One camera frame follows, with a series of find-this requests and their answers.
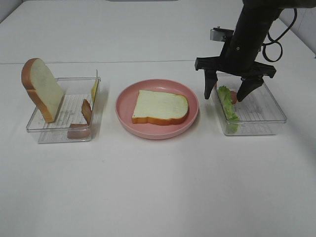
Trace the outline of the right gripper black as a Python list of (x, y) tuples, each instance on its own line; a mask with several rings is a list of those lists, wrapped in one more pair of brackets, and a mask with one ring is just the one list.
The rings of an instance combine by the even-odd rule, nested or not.
[(260, 47), (236, 43), (233, 37), (226, 39), (219, 56), (198, 57), (195, 69), (204, 70), (204, 98), (209, 99), (214, 85), (217, 83), (216, 71), (235, 76), (242, 76), (241, 86), (237, 92), (237, 100), (241, 102), (248, 94), (261, 87), (264, 80), (261, 76), (273, 78), (276, 69), (272, 65), (256, 62)]

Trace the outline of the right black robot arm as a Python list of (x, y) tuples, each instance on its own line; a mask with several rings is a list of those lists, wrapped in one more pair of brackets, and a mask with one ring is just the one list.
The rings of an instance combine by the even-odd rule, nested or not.
[(256, 62), (260, 50), (265, 50), (269, 29), (284, 9), (314, 8), (314, 0), (245, 0), (235, 30), (213, 28), (224, 42), (221, 54), (216, 57), (197, 58), (195, 69), (204, 70), (204, 97), (208, 99), (217, 83), (217, 72), (240, 76), (242, 84), (237, 92), (241, 102), (249, 93), (261, 87), (263, 77), (273, 78), (272, 65)]

